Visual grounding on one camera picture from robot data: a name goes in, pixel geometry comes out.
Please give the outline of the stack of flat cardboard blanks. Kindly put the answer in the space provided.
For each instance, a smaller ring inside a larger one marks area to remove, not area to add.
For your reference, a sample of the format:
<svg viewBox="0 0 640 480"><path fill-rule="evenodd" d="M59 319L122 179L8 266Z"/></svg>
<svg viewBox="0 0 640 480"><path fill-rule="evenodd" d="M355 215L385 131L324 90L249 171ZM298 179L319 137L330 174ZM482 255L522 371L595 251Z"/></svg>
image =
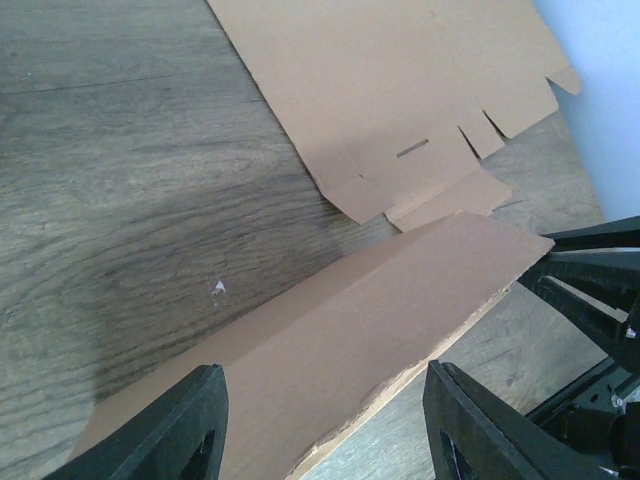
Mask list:
<svg viewBox="0 0 640 480"><path fill-rule="evenodd" d="M581 89L529 1L214 1L321 194L402 231L487 215L481 161Z"/></svg>

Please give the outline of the cardboard box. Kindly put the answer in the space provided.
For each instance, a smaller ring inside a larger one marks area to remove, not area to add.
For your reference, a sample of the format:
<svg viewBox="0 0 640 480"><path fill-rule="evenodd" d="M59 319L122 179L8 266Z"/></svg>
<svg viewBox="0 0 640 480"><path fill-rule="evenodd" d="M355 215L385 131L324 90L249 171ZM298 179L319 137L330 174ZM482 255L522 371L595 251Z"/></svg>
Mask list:
<svg viewBox="0 0 640 480"><path fill-rule="evenodd" d="M83 453L195 367L223 367L225 479L282 479L386 385L444 352L552 241L458 213L346 256L99 404Z"/></svg>

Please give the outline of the black aluminium frame rail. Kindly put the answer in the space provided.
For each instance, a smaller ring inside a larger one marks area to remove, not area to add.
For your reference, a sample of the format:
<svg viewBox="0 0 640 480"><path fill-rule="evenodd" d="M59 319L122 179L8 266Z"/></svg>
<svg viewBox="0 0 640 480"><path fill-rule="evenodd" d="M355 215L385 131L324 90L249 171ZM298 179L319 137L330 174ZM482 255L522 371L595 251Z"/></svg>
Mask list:
<svg viewBox="0 0 640 480"><path fill-rule="evenodd" d="M567 443L580 434L605 436L626 404L638 401L639 374L605 359L535 407L526 417L554 438Z"/></svg>

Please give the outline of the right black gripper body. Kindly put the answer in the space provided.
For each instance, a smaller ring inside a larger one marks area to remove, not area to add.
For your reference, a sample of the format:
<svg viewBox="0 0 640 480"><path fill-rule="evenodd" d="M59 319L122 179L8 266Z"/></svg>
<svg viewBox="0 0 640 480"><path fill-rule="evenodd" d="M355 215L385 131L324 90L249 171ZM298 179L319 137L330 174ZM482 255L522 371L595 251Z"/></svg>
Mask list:
<svg viewBox="0 0 640 480"><path fill-rule="evenodd" d="M639 295L616 294L609 314L608 356L628 373L639 374Z"/></svg>

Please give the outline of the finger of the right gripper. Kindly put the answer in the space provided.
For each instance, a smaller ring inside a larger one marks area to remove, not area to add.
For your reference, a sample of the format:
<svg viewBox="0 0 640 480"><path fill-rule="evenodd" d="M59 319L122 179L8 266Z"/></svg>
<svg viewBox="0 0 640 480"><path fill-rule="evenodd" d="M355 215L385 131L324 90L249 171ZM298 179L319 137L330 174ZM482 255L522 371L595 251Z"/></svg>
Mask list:
<svg viewBox="0 0 640 480"><path fill-rule="evenodd" d="M554 241L553 250L638 248L640 217L634 216L590 227L546 233Z"/></svg>
<svg viewBox="0 0 640 480"><path fill-rule="evenodd" d="M519 283L608 355L614 296L639 295L639 253L551 253L529 268Z"/></svg>

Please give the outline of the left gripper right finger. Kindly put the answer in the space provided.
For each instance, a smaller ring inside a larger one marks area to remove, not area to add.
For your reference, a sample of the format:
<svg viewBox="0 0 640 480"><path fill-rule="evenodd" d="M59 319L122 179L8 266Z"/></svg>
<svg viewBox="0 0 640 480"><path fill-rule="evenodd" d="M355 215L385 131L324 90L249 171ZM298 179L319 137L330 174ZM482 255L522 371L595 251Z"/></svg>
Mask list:
<svg viewBox="0 0 640 480"><path fill-rule="evenodd" d="M612 479L456 365L428 364L423 394L438 479Z"/></svg>

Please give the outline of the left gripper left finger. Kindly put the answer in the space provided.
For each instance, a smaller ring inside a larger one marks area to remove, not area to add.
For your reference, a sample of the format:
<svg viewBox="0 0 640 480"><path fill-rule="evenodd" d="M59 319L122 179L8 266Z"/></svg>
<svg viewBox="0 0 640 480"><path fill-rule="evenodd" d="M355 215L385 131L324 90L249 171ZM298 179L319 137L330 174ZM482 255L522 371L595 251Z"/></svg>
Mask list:
<svg viewBox="0 0 640 480"><path fill-rule="evenodd" d="M47 478L217 479L228 413L223 368L201 365Z"/></svg>

